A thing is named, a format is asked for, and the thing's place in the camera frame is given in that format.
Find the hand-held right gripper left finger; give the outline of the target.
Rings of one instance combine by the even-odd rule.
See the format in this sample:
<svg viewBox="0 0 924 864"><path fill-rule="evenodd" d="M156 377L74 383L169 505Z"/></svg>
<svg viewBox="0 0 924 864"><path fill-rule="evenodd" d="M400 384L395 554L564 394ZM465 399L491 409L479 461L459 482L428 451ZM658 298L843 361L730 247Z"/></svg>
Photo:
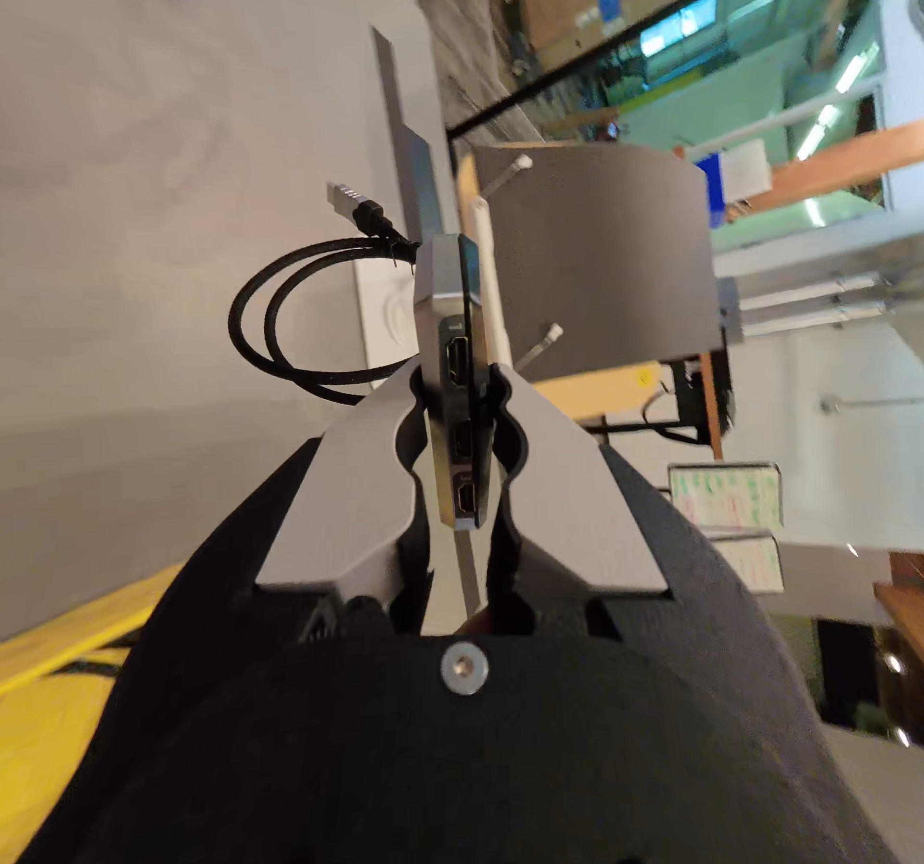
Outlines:
<svg viewBox="0 0 924 864"><path fill-rule="evenodd" d="M421 623L433 586L414 465L427 443L419 371L399 371L323 434L258 573L269 593L372 597Z"/></svg>

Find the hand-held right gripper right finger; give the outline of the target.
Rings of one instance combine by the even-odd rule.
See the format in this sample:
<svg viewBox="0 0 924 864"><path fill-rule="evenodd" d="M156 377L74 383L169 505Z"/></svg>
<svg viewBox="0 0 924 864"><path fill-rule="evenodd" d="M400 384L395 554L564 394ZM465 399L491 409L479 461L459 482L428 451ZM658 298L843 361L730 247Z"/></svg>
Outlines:
<svg viewBox="0 0 924 864"><path fill-rule="evenodd" d="M604 448L511 368L491 369L502 489L491 531L495 624L568 604L668 593Z"/></svg>

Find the yellow plastic bin stack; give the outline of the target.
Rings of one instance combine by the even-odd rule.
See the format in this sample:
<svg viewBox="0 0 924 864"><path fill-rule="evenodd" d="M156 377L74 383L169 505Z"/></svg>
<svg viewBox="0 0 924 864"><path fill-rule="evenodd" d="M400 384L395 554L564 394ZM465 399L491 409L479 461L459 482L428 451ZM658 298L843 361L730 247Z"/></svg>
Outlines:
<svg viewBox="0 0 924 864"><path fill-rule="evenodd" d="M161 570L1 645L1 861L51 812L97 728L137 632L178 575Z"/></svg>

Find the whiteboard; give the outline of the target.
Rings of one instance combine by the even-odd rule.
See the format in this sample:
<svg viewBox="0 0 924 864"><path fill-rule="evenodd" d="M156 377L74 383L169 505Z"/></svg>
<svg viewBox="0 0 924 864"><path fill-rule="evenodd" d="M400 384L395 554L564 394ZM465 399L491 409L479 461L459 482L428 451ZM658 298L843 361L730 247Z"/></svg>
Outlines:
<svg viewBox="0 0 924 864"><path fill-rule="evenodd" d="M722 534L710 542L751 594L784 593L779 545L769 531Z"/></svg>
<svg viewBox="0 0 924 864"><path fill-rule="evenodd" d="M674 507L694 525L774 533L783 528L782 473L775 463L671 464L667 476Z"/></svg>

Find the black tilted board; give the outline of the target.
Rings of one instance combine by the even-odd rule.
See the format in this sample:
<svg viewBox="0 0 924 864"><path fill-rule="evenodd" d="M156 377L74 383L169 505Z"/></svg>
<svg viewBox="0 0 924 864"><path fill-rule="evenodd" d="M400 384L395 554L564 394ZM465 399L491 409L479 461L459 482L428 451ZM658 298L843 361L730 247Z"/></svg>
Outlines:
<svg viewBox="0 0 924 864"><path fill-rule="evenodd" d="M721 348L708 179L697 165L620 143L478 146L479 192L523 154L531 167L486 201L513 362L562 328L524 368L527 381Z"/></svg>

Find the blue storage crate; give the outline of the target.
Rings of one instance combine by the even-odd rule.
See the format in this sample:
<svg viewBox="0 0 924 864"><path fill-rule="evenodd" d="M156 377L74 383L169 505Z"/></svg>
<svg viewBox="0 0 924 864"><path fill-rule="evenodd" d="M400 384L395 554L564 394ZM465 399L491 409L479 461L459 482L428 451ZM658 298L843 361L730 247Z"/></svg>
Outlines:
<svg viewBox="0 0 924 864"><path fill-rule="evenodd" d="M713 152L704 155L694 163L706 178L709 228L711 230L719 229L726 221L728 202L722 175L723 155L723 151Z"/></svg>

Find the wooden beam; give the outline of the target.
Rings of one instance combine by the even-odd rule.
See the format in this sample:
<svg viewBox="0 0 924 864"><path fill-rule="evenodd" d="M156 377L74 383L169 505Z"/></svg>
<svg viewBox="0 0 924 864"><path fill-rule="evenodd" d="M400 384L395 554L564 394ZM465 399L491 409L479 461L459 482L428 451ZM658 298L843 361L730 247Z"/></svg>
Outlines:
<svg viewBox="0 0 924 864"><path fill-rule="evenodd" d="M923 160L923 120L871 131L804 160L776 165L768 191L746 200L751 214L775 210L883 177Z"/></svg>

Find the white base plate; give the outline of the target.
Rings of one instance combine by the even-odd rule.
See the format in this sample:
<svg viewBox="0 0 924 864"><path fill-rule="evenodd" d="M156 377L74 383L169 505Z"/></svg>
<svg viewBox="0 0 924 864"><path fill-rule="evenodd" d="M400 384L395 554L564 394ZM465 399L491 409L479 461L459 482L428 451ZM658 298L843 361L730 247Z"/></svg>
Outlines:
<svg viewBox="0 0 924 864"><path fill-rule="evenodd" d="M410 265L391 259L353 263L368 370L401 364L418 354Z"/></svg>

